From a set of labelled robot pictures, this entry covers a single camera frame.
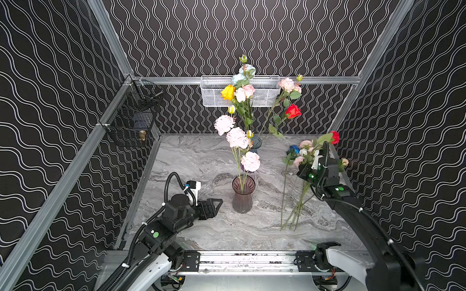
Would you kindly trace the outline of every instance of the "glass vase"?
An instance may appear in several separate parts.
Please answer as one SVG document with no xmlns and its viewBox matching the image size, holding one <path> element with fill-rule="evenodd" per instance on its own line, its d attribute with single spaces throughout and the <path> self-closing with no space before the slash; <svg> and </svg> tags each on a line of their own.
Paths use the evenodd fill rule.
<svg viewBox="0 0 466 291">
<path fill-rule="evenodd" d="M 232 187 L 234 191 L 233 209 L 238 213 L 247 213 L 253 207 L 253 192 L 256 189 L 256 182 L 251 176 L 241 176 L 241 181 L 244 183 L 244 190 L 241 190 L 240 179 L 233 179 Z"/>
</svg>

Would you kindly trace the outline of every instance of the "yellow rose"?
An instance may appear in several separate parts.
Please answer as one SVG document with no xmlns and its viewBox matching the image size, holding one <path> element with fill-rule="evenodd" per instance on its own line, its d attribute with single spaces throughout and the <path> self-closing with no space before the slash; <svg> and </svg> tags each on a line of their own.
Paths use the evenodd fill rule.
<svg viewBox="0 0 466 291">
<path fill-rule="evenodd" d="M 222 97 L 224 100 L 232 100 L 233 99 L 233 94 L 236 88 L 232 85 L 228 85 L 225 87 L 225 89 L 222 91 Z"/>
</svg>

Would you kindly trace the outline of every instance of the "white rose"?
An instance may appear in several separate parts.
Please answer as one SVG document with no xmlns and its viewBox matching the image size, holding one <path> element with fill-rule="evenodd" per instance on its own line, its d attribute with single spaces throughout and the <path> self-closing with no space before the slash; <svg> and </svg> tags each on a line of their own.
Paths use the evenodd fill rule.
<svg viewBox="0 0 466 291">
<path fill-rule="evenodd" d="M 236 89 L 236 92 L 234 93 L 234 95 L 236 96 L 236 100 L 238 102 L 243 102 L 246 100 L 246 94 L 243 88 Z"/>
</svg>

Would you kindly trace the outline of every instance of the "gray marble surface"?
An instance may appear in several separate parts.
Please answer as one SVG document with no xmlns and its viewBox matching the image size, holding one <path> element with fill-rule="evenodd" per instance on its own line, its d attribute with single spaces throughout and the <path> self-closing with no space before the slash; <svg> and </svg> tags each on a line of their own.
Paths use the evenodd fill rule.
<svg viewBox="0 0 466 291">
<path fill-rule="evenodd" d="M 238 174 L 236 162 L 225 139 L 218 135 L 164 135 L 144 191 L 133 226 L 132 237 L 141 222 L 157 211 L 163 202 L 167 176 L 178 172 L 183 182 L 200 181 L 199 200 L 221 198 L 224 203 L 215 218 L 196 221 L 194 226 L 178 234 L 177 242 L 196 250 L 312 250 L 317 243 L 337 241 L 354 250 L 364 245 L 348 224 L 330 207 L 315 197 L 305 204 L 296 230 L 280 231 L 284 175 L 286 192 L 291 199 L 284 210 L 284 219 L 299 200 L 302 183 L 297 168 L 290 166 L 285 173 L 281 161 L 288 147 L 312 136 L 286 136 L 278 139 L 264 136 L 259 149 L 260 169 L 251 174 L 256 181 L 253 207 L 246 214 L 233 210 L 233 178 Z M 169 197 L 181 193 L 173 178 Z"/>
</svg>

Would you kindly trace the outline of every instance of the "pink rose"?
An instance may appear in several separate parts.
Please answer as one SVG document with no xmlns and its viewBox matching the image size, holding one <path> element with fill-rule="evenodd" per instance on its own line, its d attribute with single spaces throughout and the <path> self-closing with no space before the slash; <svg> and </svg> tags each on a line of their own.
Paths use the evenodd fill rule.
<svg viewBox="0 0 466 291">
<path fill-rule="evenodd" d="M 246 85 L 246 86 L 243 85 L 243 89 L 244 89 L 244 95 L 246 95 L 246 98 L 251 97 L 254 94 L 254 92 L 256 92 L 256 89 L 254 89 L 254 87 L 251 84 Z"/>
<path fill-rule="evenodd" d="M 301 92 L 302 92 L 302 89 L 301 89 L 301 87 L 299 86 L 298 83 L 295 85 L 295 87 L 293 88 L 293 90 L 294 90 L 294 91 L 298 91 L 299 94 L 301 94 Z"/>
<path fill-rule="evenodd" d="M 288 93 L 291 93 L 291 91 L 293 91 L 295 88 L 295 82 L 290 78 L 281 79 L 280 83 L 278 84 L 283 90 L 287 91 Z"/>
<path fill-rule="evenodd" d="M 228 115 L 222 115 L 213 124 L 216 130 L 218 130 L 219 135 L 223 135 L 228 132 L 234 126 L 234 119 Z"/>
<path fill-rule="evenodd" d="M 305 141 L 302 141 L 300 144 L 299 144 L 299 148 L 300 149 L 303 149 L 305 146 L 308 146 L 308 147 L 311 147 L 312 146 L 312 141 L 310 140 L 305 140 Z"/>
<path fill-rule="evenodd" d="M 255 172 L 260 167 L 259 155 L 253 152 L 247 152 L 241 157 L 241 164 L 245 171 Z"/>
<path fill-rule="evenodd" d="M 293 164 L 296 166 L 296 167 L 299 167 L 299 163 L 301 163 L 302 161 L 304 160 L 304 157 L 303 156 L 299 156 L 295 159 L 295 161 L 293 162 Z"/>
<path fill-rule="evenodd" d="M 247 149 L 249 146 L 249 139 L 246 132 L 239 127 L 235 127 L 226 134 L 226 140 L 230 143 L 230 148 L 240 147 Z"/>
</svg>

